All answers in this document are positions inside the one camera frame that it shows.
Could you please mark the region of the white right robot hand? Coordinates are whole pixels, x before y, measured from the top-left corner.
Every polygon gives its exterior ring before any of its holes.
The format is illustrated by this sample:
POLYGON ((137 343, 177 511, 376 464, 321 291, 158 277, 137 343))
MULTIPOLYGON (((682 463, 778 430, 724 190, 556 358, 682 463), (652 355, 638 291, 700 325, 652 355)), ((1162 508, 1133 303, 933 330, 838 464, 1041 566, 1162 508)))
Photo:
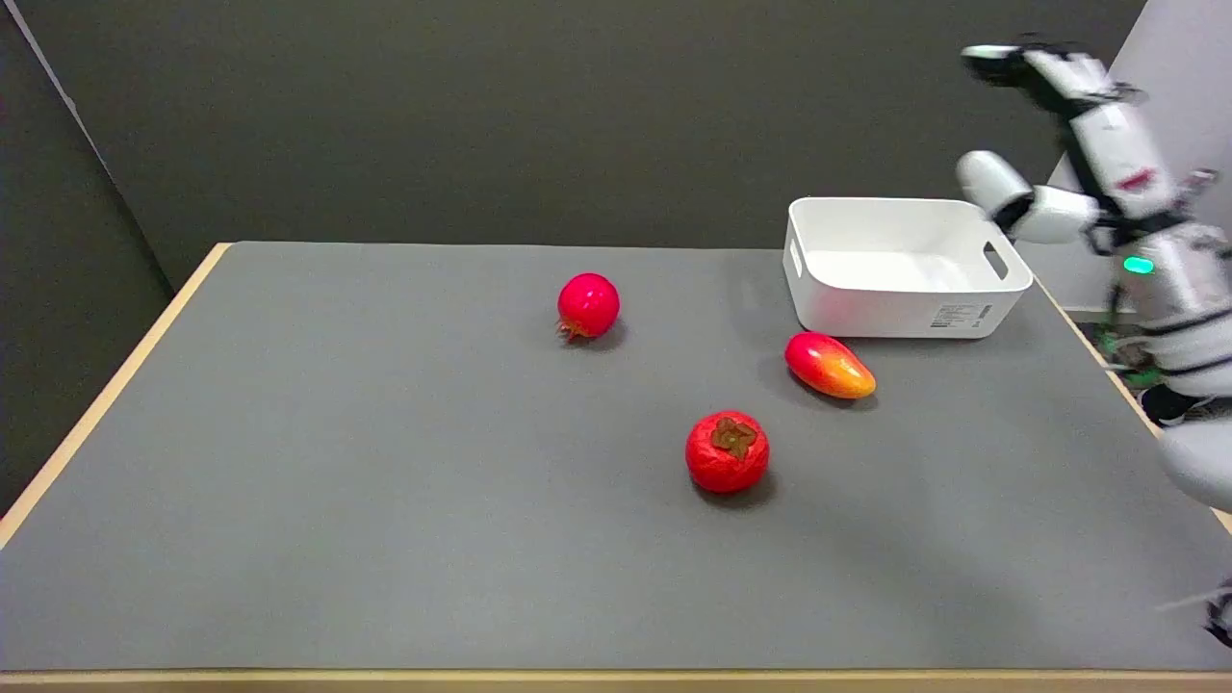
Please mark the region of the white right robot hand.
POLYGON ((1145 237, 1188 223, 1183 189, 1167 170, 1137 110, 1137 89, 1109 76, 1101 60, 1071 42, 1023 39, 968 44, 963 67, 978 81, 1011 89, 1051 115, 1074 190, 1030 184, 994 152, 963 154, 963 197, 1009 240, 1060 244, 1083 238, 1109 256, 1145 237))

